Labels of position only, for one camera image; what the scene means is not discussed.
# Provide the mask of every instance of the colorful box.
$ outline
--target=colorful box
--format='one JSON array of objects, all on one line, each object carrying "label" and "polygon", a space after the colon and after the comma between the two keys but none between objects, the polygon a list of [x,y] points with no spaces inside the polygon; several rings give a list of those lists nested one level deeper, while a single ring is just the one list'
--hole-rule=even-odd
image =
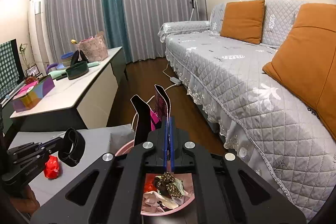
[{"label": "colorful box", "polygon": [[11,100],[16,112],[32,109],[55,87],[50,75],[25,85]]}]

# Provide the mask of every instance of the gray quilted sofa cover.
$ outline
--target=gray quilted sofa cover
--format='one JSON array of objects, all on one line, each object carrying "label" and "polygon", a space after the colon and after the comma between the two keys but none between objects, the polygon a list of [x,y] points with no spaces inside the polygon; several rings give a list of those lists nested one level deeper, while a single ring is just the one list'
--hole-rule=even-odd
[{"label": "gray quilted sofa cover", "polygon": [[219,123],[225,148],[309,221],[336,184],[336,143],[301,100],[262,71],[302,3],[265,0],[259,45],[219,36],[226,4],[213,9],[210,21],[164,23],[158,35],[187,93]]}]

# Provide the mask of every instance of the pink bag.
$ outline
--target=pink bag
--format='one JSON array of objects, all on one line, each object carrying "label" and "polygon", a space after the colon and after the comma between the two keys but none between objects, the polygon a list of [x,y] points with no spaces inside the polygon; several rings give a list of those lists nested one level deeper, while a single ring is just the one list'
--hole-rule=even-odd
[{"label": "pink bag", "polygon": [[109,56],[102,32],[95,35],[95,37],[80,41],[77,44],[77,48],[84,52],[89,62],[102,61]]}]

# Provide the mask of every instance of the teal curtain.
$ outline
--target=teal curtain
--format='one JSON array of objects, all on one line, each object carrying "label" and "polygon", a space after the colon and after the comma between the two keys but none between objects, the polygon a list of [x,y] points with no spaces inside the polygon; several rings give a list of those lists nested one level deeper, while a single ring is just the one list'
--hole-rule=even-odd
[{"label": "teal curtain", "polygon": [[102,0],[106,39],[109,48],[122,46],[126,62],[131,62],[131,52],[125,23],[123,0]]}]

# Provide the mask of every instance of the metal screw cap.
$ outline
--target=metal screw cap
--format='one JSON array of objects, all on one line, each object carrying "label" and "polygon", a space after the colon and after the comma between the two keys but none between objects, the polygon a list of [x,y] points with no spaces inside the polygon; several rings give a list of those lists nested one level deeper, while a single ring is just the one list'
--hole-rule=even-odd
[{"label": "metal screw cap", "polygon": [[144,142],[142,147],[145,148],[145,149],[150,149],[150,148],[153,147],[153,143],[152,142]]},{"label": "metal screw cap", "polygon": [[232,154],[232,153],[226,153],[224,157],[226,160],[230,160],[230,161],[236,158],[235,154]]},{"label": "metal screw cap", "polygon": [[113,159],[113,155],[111,153],[106,153],[103,155],[103,160],[104,161],[110,161]]},{"label": "metal screw cap", "polygon": [[188,148],[188,149],[192,149],[192,148],[195,147],[195,143],[193,143],[193,142],[186,142],[186,143],[184,144],[184,146],[185,146],[186,148]]}]

